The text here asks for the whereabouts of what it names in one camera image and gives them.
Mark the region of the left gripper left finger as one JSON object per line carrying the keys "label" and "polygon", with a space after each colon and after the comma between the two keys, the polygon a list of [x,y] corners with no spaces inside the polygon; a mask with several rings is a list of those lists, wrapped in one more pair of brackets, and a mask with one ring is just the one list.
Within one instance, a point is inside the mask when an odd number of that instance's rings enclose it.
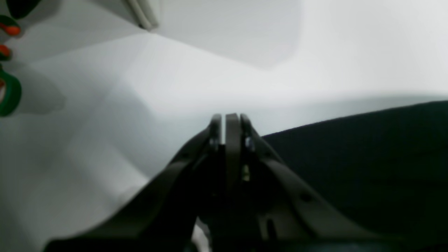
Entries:
{"label": "left gripper left finger", "polygon": [[182,252],[190,242],[195,213],[196,171],[220,146],[222,117],[188,140],[137,195],[117,213],[77,236],[49,242],[45,252]]}

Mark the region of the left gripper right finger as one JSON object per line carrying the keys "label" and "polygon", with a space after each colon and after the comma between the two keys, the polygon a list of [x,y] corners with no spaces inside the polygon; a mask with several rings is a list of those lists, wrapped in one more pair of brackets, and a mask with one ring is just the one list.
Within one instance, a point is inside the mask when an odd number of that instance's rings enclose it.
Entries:
{"label": "left gripper right finger", "polygon": [[343,214],[287,166],[244,114],[226,115],[226,161],[226,191],[248,207],[239,219],[255,251],[447,251],[447,244],[414,249],[401,234],[373,231]]}

